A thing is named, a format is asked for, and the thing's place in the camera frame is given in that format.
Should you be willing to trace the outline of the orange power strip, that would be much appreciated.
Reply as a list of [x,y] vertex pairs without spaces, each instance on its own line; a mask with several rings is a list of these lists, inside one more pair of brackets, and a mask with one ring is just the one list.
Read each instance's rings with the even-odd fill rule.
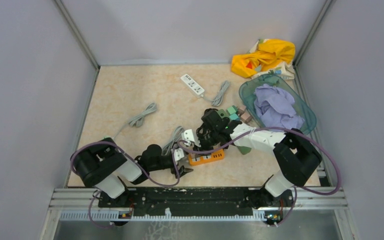
[[225,157],[224,150],[218,150],[215,151],[209,155],[201,155],[201,156],[196,156],[196,157],[191,157],[190,155],[188,156],[188,162],[192,167],[199,166],[199,165],[204,165],[216,161],[223,160]]

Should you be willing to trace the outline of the teal plug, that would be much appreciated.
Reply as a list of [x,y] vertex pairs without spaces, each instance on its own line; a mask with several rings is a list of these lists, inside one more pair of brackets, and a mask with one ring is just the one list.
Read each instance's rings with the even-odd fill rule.
[[241,120],[240,116],[238,114],[236,114],[236,113],[230,115],[229,118],[232,121],[240,121]]

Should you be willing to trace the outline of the light green plug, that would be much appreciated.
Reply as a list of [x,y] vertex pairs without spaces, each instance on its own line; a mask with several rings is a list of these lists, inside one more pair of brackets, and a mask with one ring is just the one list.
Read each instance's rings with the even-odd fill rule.
[[226,111],[227,111],[228,115],[233,115],[233,114],[237,113],[238,109],[236,106],[232,105],[232,106],[226,108]]

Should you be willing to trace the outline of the pink plug orange strip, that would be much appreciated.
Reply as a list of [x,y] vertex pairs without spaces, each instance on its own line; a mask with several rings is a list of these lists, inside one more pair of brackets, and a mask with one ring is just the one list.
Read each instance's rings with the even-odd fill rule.
[[253,119],[253,117],[248,112],[244,112],[241,114],[240,119],[243,123],[248,124]]

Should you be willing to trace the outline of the green power strip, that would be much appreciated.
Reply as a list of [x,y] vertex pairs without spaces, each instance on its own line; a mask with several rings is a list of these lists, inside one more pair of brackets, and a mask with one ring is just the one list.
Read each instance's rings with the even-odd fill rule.
[[247,155],[248,153],[251,152],[251,148],[250,147],[246,147],[246,146],[237,146],[237,149],[239,150],[239,152],[242,154],[242,155]]

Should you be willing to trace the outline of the white power strip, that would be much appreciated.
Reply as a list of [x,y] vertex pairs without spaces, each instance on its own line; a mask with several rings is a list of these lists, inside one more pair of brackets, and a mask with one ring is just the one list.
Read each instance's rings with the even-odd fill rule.
[[204,96],[204,88],[199,85],[190,75],[184,74],[180,77],[180,79],[187,85],[187,87],[197,98],[201,98]]

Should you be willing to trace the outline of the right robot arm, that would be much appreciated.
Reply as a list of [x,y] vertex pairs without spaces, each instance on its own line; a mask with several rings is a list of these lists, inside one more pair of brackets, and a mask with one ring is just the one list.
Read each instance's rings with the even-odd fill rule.
[[295,128],[263,130],[222,116],[214,108],[205,110],[201,120],[196,130],[201,150],[216,145],[227,148],[227,143],[231,143],[273,154],[280,169],[262,186],[261,199],[267,206],[279,202],[281,194],[289,188],[303,187],[322,160],[310,140]]

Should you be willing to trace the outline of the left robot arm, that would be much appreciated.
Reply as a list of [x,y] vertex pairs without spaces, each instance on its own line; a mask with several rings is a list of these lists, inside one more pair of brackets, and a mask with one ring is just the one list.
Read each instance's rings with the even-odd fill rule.
[[180,148],[164,153],[162,147],[151,144],[141,155],[131,158],[112,138],[107,137],[74,152],[70,163],[72,172],[81,178],[85,187],[100,190],[116,206],[123,207],[130,200],[123,180],[138,185],[148,180],[151,172],[165,169],[179,179],[192,172],[192,169],[178,164],[184,157]]

